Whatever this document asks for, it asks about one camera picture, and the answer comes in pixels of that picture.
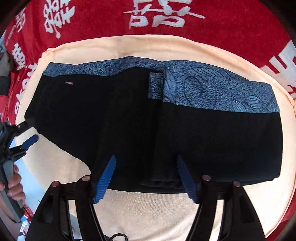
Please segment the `blue patterned fabric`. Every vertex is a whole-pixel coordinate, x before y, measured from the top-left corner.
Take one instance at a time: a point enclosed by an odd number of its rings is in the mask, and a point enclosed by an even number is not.
[[[112,76],[132,67],[151,69],[148,98],[177,105],[246,113],[279,112],[271,85],[249,81],[231,71],[194,61],[120,59],[79,65],[50,63],[44,75]]]

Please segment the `metal bolt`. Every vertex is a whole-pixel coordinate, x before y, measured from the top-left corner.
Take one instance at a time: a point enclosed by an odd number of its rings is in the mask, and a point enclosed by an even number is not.
[[[84,182],[87,182],[87,181],[89,181],[91,179],[91,177],[90,176],[84,176],[83,178],[82,178],[82,180],[84,181]]]
[[[237,188],[239,188],[241,186],[240,182],[238,182],[238,181],[234,181],[233,185]]]
[[[209,175],[203,175],[202,179],[205,180],[205,181],[210,181],[211,177]]]
[[[52,186],[55,188],[55,187],[57,187],[59,185],[59,182],[58,181],[54,181],[53,183],[52,183]]]

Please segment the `human hand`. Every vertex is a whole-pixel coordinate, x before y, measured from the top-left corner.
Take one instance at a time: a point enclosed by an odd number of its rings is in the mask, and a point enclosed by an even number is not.
[[[11,177],[11,179],[8,181],[9,191],[7,192],[7,196],[11,197],[13,200],[16,200],[16,201],[22,201],[22,205],[24,205],[26,200],[26,195],[23,193],[23,186],[20,183],[22,178],[18,174],[19,170],[17,166],[14,166],[13,170],[15,173]],[[4,184],[0,182],[0,191],[3,191],[4,188],[5,188]],[[14,218],[9,208],[6,206],[1,194],[0,194],[0,208],[4,211],[4,213],[8,217],[10,217],[10,219]]]

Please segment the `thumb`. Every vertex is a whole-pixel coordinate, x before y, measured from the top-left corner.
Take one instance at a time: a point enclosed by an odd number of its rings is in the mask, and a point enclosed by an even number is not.
[[[0,192],[2,192],[5,188],[5,185],[3,184],[3,182],[0,182]]]

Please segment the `finger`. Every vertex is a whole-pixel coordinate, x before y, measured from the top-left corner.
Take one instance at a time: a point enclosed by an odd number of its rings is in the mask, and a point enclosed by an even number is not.
[[[25,205],[25,201],[26,201],[26,195],[22,192],[19,193],[18,195],[12,197],[13,200],[15,201],[22,201],[22,205]]]
[[[22,180],[21,176],[18,174],[14,174],[12,178],[8,182],[8,188],[12,188],[18,184],[20,184],[20,181]]]
[[[22,193],[24,190],[24,187],[22,186],[22,184],[18,184],[15,187],[12,187],[8,190],[7,192],[7,196],[8,197],[14,197],[20,193]]]
[[[3,182],[0,182],[0,192],[2,192],[5,188],[5,185]]]
[[[18,173],[18,171],[19,171],[17,166],[13,166],[13,170],[14,170],[15,173]]]

